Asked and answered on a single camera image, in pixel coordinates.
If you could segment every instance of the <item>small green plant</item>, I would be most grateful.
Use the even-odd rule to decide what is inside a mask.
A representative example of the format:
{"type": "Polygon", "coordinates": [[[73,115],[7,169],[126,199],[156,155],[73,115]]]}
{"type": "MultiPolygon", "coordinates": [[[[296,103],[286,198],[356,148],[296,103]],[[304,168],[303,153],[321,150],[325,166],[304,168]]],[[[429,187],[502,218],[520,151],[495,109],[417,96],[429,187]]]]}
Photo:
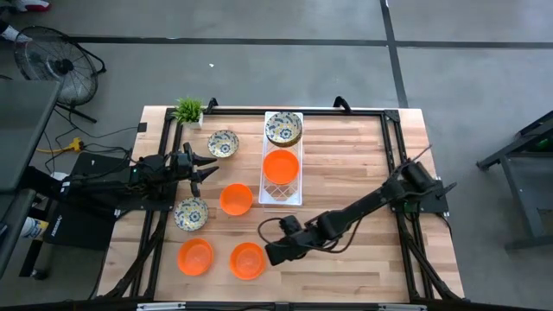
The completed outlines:
{"type": "Polygon", "coordinates": [[[179,105],[176,106],[176,111],[173,112],[173,117],[179,124],[195,123],[200,121],[201,114],[201,99],[197,98],[179,98],[176,100],[179,105]]]}

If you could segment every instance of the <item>orange bowl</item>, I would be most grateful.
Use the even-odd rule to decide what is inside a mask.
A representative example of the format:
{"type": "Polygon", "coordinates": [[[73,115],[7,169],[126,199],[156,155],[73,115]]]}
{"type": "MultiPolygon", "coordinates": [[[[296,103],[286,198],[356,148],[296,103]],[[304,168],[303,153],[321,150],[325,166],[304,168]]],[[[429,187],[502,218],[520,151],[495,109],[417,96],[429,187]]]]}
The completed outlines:
{"type": "Polygon", "coordinates": [[[242,243],[232,251],[231,271],[239,279],[253,280],[265,271],[263,250],[255,243],[242,243]]]}
{"type": "Polygon", "coordinates": [[[263,171],[267,179],[277,185],[291,183],[300,171],[296,156],[287,150],[269,153],[263,160],[263,171]]]}
{"type": "Polygon", "coordinates": [[[219,198],[221,208],[225,213],[239,216],[248,212],[253,202],[251,190],[243,184],[231,184],[223,189],[219,198]]]}
{"type": "Polygon", "coordinates": [[[213,248],[202,238],[190,239],[179,249],[176,262],[185,275],[199,276],[213,262],[213,248]]]}

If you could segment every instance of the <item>ceramic bowl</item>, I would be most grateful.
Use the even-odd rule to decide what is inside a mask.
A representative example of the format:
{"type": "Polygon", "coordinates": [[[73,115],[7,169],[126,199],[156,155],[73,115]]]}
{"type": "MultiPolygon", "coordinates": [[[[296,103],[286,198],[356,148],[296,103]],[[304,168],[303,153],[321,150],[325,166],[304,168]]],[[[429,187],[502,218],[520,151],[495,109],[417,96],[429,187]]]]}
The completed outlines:
{"type": "Polygon", "coordinates": [[[238,146],[238,137],[231,130],[218,130],[207,141],[209,152],[219,158],[232,156],[238,146]]]}
{"type": "Polygon", "coordinates": [[[302,120],[293,112],[278,112],[267,121],[265,135],[278,147],[291,147],[302,137],[302,120]]]}
{"type": "Polygon", "coordinates": [[[207,222],[209,210],[207,203],[200,198],[183,200],[174,211],[176,226],[184,231],[195,231],[207,222]]]}

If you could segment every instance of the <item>black table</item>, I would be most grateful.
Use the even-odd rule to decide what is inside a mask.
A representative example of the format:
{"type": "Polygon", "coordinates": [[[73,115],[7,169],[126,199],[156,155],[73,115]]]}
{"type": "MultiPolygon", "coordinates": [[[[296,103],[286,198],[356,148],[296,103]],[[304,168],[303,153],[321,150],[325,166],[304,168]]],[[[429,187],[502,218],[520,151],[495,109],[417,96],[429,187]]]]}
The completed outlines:
{"type": "Polygon", "coordinates": [[[20,181],[41,139],[57,99],[55,81],[0,80],[0,277],[8,265],[35,197],[20,181]]]}

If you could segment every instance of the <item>potted plant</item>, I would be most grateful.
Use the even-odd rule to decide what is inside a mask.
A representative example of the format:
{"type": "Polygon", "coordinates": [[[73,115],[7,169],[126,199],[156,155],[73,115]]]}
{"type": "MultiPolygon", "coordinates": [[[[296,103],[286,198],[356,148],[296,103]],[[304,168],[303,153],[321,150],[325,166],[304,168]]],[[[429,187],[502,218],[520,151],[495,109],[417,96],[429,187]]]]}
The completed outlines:
{"type": "Polygon", "coordinates": [[[176,100],[176,111],[173,112],[173,117],[179,124],[189,129],[201,129],[201,124],[204,121],[204,113],[201,110],[201,99],[197,98],[179,98],[176,100]]]}

